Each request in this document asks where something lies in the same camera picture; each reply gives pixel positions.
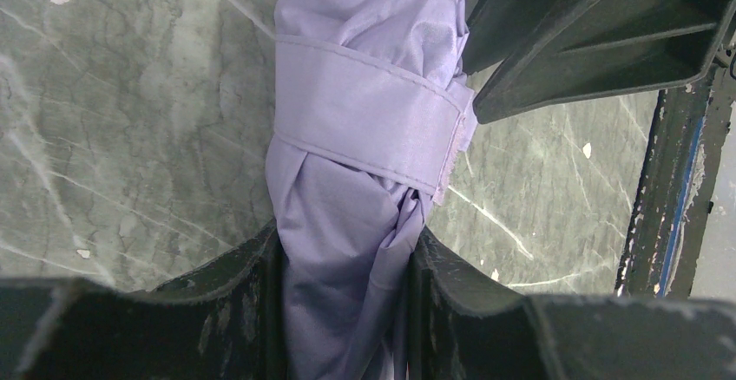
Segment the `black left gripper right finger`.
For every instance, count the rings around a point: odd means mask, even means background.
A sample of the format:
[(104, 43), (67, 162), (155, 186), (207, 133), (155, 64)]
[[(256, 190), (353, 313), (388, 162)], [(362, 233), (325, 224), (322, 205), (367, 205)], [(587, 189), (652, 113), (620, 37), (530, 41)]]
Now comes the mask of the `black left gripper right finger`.
[(735, 308), (522, 295), (423, 230), (410, 261), (411, 379), (732, 379)]

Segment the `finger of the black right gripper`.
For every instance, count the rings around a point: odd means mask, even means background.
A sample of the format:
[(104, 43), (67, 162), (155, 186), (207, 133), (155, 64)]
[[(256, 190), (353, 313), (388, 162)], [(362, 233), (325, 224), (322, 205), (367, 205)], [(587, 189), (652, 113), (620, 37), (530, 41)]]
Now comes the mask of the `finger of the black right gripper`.
[(735, 0), (560, 0), (526, 50), (488, 69), (482, 124), (549, 105), (679, 87), (702, 78)]
[(468, 18), (470, 39), (464, 71), (471, 75), (507, 60), (528, 39), (560, 0), (478, 0)]

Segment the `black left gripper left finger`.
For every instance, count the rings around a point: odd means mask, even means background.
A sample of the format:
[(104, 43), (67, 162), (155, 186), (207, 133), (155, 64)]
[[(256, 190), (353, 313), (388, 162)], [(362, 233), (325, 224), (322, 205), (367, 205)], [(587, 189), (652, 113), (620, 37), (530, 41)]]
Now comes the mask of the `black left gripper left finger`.
[(4, 379), (281, 379), (281, 248), (267, 223), (151, 291), (3, 278)]

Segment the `lilac folding umbrella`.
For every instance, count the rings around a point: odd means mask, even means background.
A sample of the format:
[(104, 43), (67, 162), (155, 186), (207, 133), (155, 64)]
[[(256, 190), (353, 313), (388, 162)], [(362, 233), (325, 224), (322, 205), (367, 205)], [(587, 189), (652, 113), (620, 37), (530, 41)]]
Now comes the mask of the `lilac folding umbrella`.
[(465, 0), (279, 0), (266, 156), (292, 379), (403, 379), (406, 273), (477, 125)]

